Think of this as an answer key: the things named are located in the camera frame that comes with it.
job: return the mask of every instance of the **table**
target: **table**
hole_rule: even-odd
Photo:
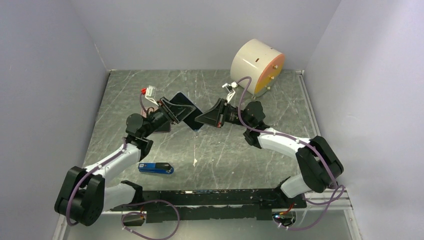
[[[114,70],[110,73],[98,111],[84,166],[93,164],[122,144],[126,119],[140,113],[140,89],[156,86],[156,98],[171,99],[176,92],[189,97],[203,112],[225,98],[224,83],[231,83],[229,70]],[[238,88],[231,104],[239,102]],[[251,101],[247,94],[245,104]],[[294,70],[283,70],[271,90],[257,99],[266,115],[264,122],[278,131],[297,137],[314,137],[315,130],[301,81]],[[147,100],[146,107],[153,106]],[[168,162],[171,175],[140,173],[137,165],[127,168],[108,187],[122,180],[144,190],[202,190],[274,188],[299,173],[297,161],[278,152],[246,143],[242,126],[225,124],[221,129],[204,125],[192,131],[184,123],[169,133],[155,133],[145,163]]]

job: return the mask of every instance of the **gray wall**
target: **gray wall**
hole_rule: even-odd
[[[305,69],[340,0],[72,0],[108,69],[229,69],[260,39]]]
[[[423,239],[423,13],[421,0],[343,0],[306,68],[364,240]]]
[[[47,240],[107,71],[67,0],[0,0],[0,239]]]

